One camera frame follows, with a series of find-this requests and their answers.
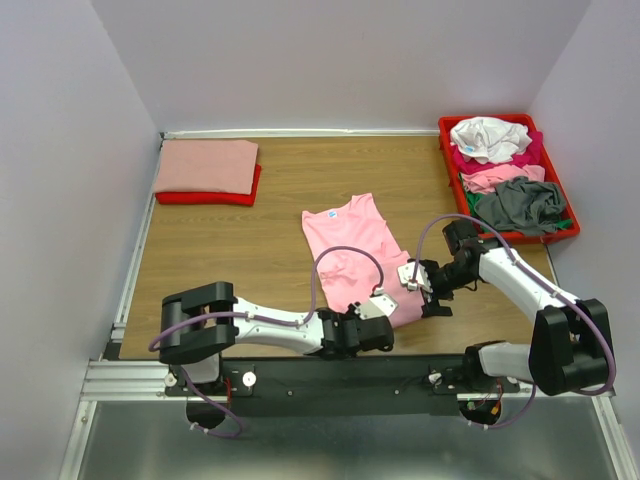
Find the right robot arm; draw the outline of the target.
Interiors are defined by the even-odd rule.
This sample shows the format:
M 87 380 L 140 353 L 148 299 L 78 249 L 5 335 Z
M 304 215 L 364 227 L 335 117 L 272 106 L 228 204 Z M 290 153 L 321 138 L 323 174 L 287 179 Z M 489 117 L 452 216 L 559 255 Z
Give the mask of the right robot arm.
M 479 235 L 484 222 L 462 214 L 445 218 L 451 261 L 439 265 L 416 254 L 408 264 L 409 284 L 424 299 L 424 316 L 448 315 L 441 301 L 483 282 L 500 290 L 533 325 L 527 344 L 497 340 L 468 347 L 459 370 L 462 384 L 480 392 L 496 377 L 512 377 L 548 396 L 598 396 L 611 390 L 617 369 L 604 304 L 580 299 L 549 281 L 497 231 Z

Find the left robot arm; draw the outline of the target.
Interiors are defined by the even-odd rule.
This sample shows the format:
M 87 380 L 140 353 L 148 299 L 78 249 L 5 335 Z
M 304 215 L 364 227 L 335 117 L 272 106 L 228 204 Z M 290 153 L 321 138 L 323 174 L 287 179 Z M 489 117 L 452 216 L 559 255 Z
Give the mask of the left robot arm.
M 376 287 L 364 302 L 344 313 L 313 307 L 297 313 L 259 306 L 234 295 L 229 282 L 216 282 L 170 295 L 161 307 L 161 331 L 148 350 L 157 352 L 176 385 L 187 383 L 201 395 L 230 389 L 222 352 L 251 344 L 286 349 L 325 360 L 352 358 L 360 352 L 390 351 L 390 316 L 398 303 Z

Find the light pink t-shirt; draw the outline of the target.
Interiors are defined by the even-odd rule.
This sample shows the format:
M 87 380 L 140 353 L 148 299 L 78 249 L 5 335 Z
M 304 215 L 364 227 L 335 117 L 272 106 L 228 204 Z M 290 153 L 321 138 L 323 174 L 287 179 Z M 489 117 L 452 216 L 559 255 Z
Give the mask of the light pink t-shirt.
M 345 312 L 350 304 L 365 302 L 384 276 L 384 292 L 398 308 L 390 316 L 399 328 L 421 318 L 423 298 L 398 280 L 397 267 L 410 255 L 400 248 L 370 193 L 354 195 L 341 206 L 322 212 L 301 214 L 301 226 L 312 257 L 329 248 L 317 273 L 328 307 Z

